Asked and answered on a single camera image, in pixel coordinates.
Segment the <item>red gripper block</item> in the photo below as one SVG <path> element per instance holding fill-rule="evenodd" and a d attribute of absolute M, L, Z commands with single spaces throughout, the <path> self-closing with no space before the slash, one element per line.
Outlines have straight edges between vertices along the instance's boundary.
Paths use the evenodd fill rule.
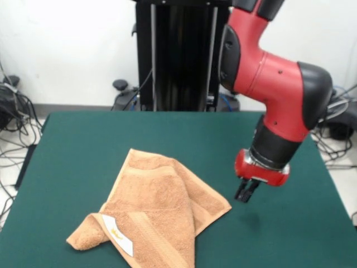
<path fill-rule="evenodd" d="M 270 186 L 282 186 L 290 175 L 290 165 L 287 164 L 282 170 L 267 168 L 255 161 L 247 149 L 241 149 L 236 156 L 234 164 L 235 172 L 238 177 L 243 178 L 234 198 L 247 203 L 260 182 Z"/>

